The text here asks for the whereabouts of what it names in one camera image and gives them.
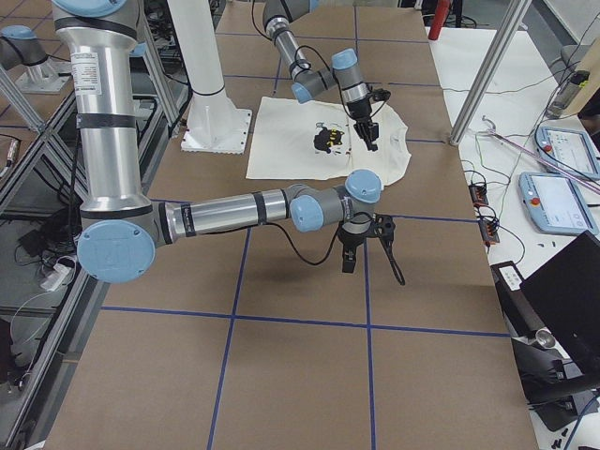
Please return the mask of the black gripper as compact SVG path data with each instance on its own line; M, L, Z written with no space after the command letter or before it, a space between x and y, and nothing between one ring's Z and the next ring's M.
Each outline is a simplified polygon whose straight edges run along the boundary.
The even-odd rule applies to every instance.
M344 104L349 116L355 122L354 130L365 143L367 150L378 150L379 124L372 122L371 101L385 102L391 93L383 88L373 88L368 83L360 83L344 90Z
M337 237L342 244L342 272L352 274L357 262L357 249L367 239L380 241L385 254L393 258L395 222L389 215L358 213L352 221L338 227Z

